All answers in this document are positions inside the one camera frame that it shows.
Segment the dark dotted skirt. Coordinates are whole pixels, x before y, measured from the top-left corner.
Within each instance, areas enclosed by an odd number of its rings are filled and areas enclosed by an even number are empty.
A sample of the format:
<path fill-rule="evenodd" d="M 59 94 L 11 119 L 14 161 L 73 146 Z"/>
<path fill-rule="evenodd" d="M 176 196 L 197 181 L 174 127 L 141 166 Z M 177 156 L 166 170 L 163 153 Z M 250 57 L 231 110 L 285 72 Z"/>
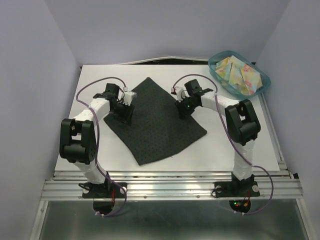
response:
<path fill-rule="evenodd" d="M 151 78 L 133 92 L 131 124 L 121 123 L 111 114 L 104 122 L 132 153 L 138 165 L 154 163 L 176 155 L 198 141 L 207 131 L 193 117 L 180 119 L 175 99 Z"/>

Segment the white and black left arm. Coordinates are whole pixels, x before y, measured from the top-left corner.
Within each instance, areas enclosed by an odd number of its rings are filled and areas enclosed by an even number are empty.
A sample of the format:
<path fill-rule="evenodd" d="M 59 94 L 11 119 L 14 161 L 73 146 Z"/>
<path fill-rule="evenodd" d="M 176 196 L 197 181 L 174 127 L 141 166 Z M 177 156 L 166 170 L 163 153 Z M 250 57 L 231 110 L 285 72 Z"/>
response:
<path fill-rule="evenodd" d="M 83 198 L 107 197 L 114 184 L 109 173 L 99 164 L 98 140 L 99 122 L 108 114 L 124 124 L 130 124 L 134 105 L 132 101 L 136 93 L 108 83 L 104 92 L 93 96 L 90 104 L 73 118 L 65 118 L 60 125 L 59 155 L 75 165 L 86 177 L 87 182 L 79 186 L 83 190 Z"/>

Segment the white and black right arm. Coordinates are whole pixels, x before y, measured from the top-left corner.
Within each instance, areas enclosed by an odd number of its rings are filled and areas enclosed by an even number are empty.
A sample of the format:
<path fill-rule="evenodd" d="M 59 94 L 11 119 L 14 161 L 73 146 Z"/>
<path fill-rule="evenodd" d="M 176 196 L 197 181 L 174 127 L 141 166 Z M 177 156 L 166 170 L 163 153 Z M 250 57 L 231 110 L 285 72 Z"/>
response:
<path fill-rule="evenodd" d="M 217 112 L 234 149 L 231 180 L 215 182 L 214 197 L 260 196 L 253 174 L 253 147 L 261 125 L 251 101 L 218 95 L 217 89 L 201 88 L 196 79 L 188 81 L 184 87 L 174 85 L 171 94 L 177 97 L 175 105 L 181 119 L 190 116 L 197 107 Z"/>

